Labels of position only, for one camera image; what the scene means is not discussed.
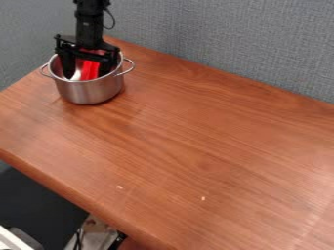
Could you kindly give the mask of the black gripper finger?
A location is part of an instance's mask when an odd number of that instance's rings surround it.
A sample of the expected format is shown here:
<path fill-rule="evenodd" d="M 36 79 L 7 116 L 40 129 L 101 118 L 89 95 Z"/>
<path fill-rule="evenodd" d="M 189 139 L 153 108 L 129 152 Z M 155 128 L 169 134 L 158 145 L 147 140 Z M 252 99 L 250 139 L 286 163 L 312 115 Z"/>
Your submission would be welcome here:
<path fill-rule="evenodd" d="M 63 66 L 63 74 L 71 79 L 77 73 L 77 56 L 70 52 L 60 52 L 59 58 Z"/>
<path fill-rule="evenodd" d="M 99 76 L 105 76 L 106 74 L 109 74 L 117 66 L 118 66 L 117 58 L 106 59 L 99 65 L 98 69 Z"/>

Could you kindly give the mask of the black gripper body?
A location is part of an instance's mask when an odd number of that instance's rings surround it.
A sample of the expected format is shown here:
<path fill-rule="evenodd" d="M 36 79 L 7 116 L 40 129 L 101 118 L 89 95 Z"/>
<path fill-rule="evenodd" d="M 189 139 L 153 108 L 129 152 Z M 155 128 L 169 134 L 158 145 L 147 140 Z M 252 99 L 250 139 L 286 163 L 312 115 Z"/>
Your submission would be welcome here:
<path fill-rule="evenodd" d="M 77 37 L 71 35 L 56 34 L 55 53 L 67 63 L 73 63 L 77 58 L 94 61 L 98 63 L 115 64 L 119 59 L 121 49 L 101 40 L 94 46 L 85 46 L 77 41 Z"/>

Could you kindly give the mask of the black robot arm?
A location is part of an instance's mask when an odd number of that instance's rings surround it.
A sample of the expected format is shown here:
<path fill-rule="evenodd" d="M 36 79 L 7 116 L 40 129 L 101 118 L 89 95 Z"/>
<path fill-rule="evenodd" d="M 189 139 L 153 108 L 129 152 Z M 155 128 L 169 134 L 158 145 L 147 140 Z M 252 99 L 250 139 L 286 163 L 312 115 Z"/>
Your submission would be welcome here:
<path fill-rule="evenodd" d="M 55 53 L 63 66 L 67 79 L 75 76 L 78 60 L 93 63 L 95 72 L 85 79 L 90 80 L 110 73 L 118 66 L 121 48 L 103 39 L 105 13 L 111 15 L 111 0 L 74 0 L 77 5 L 77 34 L 55 35 Z"/>

